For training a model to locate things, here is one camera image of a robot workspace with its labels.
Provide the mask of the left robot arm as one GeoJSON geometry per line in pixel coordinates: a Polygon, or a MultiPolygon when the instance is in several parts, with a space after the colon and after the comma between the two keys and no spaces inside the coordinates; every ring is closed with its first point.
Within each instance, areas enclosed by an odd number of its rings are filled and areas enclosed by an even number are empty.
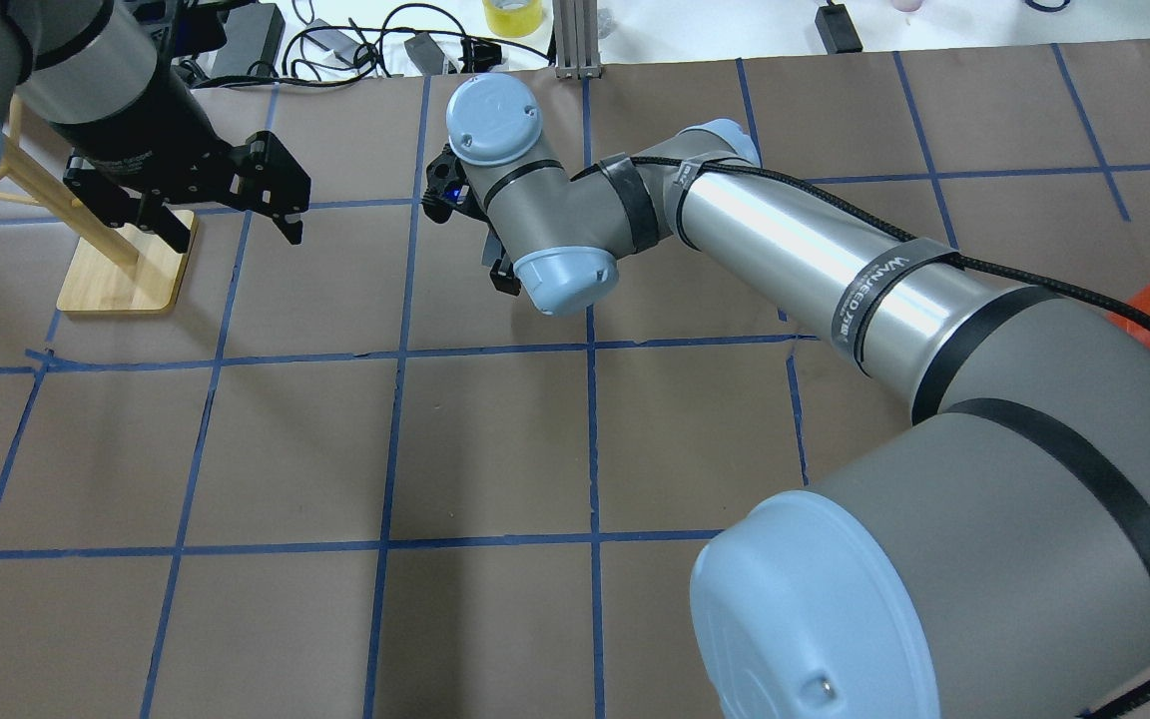
{"type": "Polygon", "coordinates": [[[191,245],[175,206],[269,217],[299,245],[310,177],[269,131],[225,141],[124,1],[0,1],[0,163],[13,99],[69,143],[66,188],[106,227],[191,245]]]}

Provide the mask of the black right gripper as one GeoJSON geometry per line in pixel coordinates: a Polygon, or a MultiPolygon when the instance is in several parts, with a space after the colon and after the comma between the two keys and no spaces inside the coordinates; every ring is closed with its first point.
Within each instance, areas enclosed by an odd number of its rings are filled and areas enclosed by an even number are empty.
{"type": "Polygon", "coordinates": [[[475,192],[467,182],[463,165],[450,143],[444,143],[439,154],[427,165],[425,186],[421,192],[421,211],[435,224],[446,224],[453,214],[462,215],[485,227],[482,265],[497,292],[509,296],[521,293],[521,282],[514,263],[503,247],[494,227],[489,222],[475,192]]]}

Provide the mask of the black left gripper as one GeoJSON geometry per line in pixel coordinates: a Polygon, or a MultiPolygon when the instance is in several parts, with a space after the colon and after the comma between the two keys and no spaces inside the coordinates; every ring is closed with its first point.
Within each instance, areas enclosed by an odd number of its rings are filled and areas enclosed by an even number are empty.
{"type": "Polygon", "coordinates": [[[221,140],[164,60],[123,108],[61,124],[61,137],[84,160],[64,186],[105,225],[133,225],[186,254],[192,229],[168,205],[218,202],[268,217],[292,246],[304,240],[309,174],[268,129],[241,147],[221,140]]]}

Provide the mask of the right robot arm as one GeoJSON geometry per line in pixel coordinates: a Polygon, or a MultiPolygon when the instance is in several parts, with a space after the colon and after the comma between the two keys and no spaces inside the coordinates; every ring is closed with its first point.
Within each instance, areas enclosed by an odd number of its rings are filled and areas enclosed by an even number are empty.
{"type": "Polygon", "coordinates": [[[524,82],[444,110],[423,206],[494,286],[588,309],[676,238],[898,392],[911,426],[700,550],[726,718],[1072,718],[1150,666],[1150,315],[915,237],[762,168],[733,120],[570,176],[524,82]]]}

